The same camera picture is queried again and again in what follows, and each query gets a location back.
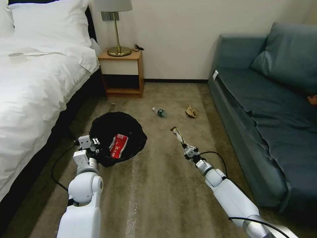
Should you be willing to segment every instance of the wall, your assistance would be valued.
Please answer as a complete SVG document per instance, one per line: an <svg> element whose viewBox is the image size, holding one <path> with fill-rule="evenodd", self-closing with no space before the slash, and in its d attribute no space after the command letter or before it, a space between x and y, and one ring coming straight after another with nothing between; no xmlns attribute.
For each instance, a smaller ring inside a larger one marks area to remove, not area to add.
<svg viewBox="0 0 317 238"><path fill-rule="evenodd" d="M304 24L317 25L317 1L314 0Z"/></svg>
<svg viewBox="0 0 317 238"><path fill-rule="evenodd" d="M274 21L305 19L311 0L132 0L121 12L120 44L145 48L145 78L207 79L221 33L269 33ZM113 22L91 11L102 49L116 45Z"/></svg>

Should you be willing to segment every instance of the nightstand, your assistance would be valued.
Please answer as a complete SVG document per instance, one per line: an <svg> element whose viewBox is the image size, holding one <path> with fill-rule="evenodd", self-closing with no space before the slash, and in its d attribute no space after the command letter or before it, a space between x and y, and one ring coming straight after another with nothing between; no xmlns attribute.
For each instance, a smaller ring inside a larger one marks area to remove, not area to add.
<svg viewBox="0 0 317 238"><path fill-rule="evenodd" d="M100 61L100 69L102 72L102 81L109 97L134 97L141 98L144 88L144 71L142 51L132 51L130 55L122 57L110 56L107 50L102 52L98 59ZM110 84L111 78L129 78L136 79L135 87L113 87Z"/></svg>

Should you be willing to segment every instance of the red snack package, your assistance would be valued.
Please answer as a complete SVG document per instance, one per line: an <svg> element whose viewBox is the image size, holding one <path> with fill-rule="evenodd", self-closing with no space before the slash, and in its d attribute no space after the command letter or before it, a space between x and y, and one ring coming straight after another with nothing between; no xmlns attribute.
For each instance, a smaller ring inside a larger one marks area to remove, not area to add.
<svg viewBox="0 0 317 238"><path fill-rule="evenodd" d="M114 159L120 159L122 151L125 149L128 137L117 134L109 146L111 157Z"/></svg>

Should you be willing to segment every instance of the carpet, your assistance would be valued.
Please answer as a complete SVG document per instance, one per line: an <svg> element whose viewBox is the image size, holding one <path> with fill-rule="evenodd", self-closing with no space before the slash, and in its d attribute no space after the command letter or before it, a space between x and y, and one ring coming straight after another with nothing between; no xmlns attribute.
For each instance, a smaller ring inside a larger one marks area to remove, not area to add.
<svg viewBox="0 0 317 238"><path fill-rule="evenodd" d="M101 237L246 237L242 228L228 220L170 132L177 126L185 140L200 152L220 153L230 178L252 198L206 84L146 83L142 99L92 97L73 121L73 134L88 134L92 121L108 112L111 103L116 103L115 111L137 119L148 140L134 159L100 168L104 181ZM186 115L188 104L198 111L198 118ZM164 109L166 117L156 115L152 107ZM56 236L68 197L52 182L50 169L71 144L67 139L60 142L3 237ZM56 177L66 186L76 175L74 151L69 151L56 167ZM206 154L205 158L224 171L216 155ZM286 225L299 237L316 237L316 228L295 224L272 209L260 208L260 212L266 220Z"/></svg>

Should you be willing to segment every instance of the black cable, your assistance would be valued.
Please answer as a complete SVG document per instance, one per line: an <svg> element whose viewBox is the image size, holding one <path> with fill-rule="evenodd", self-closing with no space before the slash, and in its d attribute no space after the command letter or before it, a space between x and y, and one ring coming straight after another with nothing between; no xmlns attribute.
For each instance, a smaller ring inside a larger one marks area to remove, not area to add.
<svg viewBox="0 0 317 238"><path fill-rule="evenodd" d="M256 222L256 223L259 223L259 224L262 224L262 225L266 225L268 227L271 227L272 229L278 231L279 233L281 233L283 236L285 236L286 238L290 238L288 235L286 235L284 232L282 232L280 229L276 228L275 226L267 223L267 222L264 222L264 221L258 221L258 220L254 220L254 219L250 219L250 218L240 218L240 217L229 217L228 218L230 221L232 221L233 219L236 219L236 220L247 220L247 221L253 221L253 222Z"/></svg>
<svg viewBox="0 0 317 238"><path fill-rule="evenodd" d="M199 155L208 154L208 153L216 154L217 156L219 156L219 158L222 160L222 163L224 164L224 167L225 167L225 175L228 178L227 166L226 166L226 163L225 163L224 159L221 157L220 154L218 154L215 151L206 151L206 152L200 153Z"/></svg>
<svg viewBox="0 0 317 238"><path fill-rule="evenodd" d="M138 52L138 51L140 51L140 50L142 50L142 51L144 50L144 48L138 46L137 44L134 44L134 48L138 49L137 51L134 50L134 49L131 49L131 50L133 50L133 51L135 51L135 52Z"/></svg>
<svg viewBox="0 0 317 238"><path fill-rule="evenodd" d="M70 150L71 150L72 148L74 148L75 146L76 146L76 144L74 144L72 147L68 148L64 153L62 153L62 154L57 158L57 160L55 161L55 163L53 164L52 170L51 170L51 178L52 178L52 180L53 180L57 185L59 185L61 188L63 188L64 190L66 190L67 192L68 192L68 189L67 189L64 185L62 185L60 182L58 182L58 181L55 179L55 177L54 177L54 168L55 168L57 162L58 162L68 151L70 151Z"/></svg>

